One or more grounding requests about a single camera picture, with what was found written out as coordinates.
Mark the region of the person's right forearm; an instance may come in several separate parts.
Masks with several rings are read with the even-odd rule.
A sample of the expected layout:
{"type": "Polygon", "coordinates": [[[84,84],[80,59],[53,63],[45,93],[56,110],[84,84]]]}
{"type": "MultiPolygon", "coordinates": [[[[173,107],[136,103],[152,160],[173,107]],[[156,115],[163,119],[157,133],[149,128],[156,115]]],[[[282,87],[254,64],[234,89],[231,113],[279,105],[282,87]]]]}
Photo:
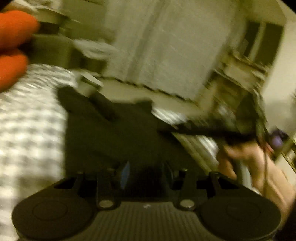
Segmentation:
{"type": "Polygon", "coordinates": [[[287,222],[295,203],[295,188],[283,171],[268,160],[252,172],[252,186],[265,198],[272,201],[281,212],[280,228],[287,222]]]}

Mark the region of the person's right hand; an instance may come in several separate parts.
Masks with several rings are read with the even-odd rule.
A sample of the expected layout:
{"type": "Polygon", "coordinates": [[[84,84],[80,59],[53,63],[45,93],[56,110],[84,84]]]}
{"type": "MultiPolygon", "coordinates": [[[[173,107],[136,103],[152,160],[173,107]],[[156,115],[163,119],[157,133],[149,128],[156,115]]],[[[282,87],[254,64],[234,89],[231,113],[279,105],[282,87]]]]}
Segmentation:
{"type": "Polygon", "coordinates": [[[234,165],[239,162],[243,163],[250,172],[253,188],[263,193],[270,158],[267,150],[262,149],[257,142],[247,142],[234,146],[224,145],[216,158],[219,162],[219,172],[233,180],[237,179],[234,165]]]}

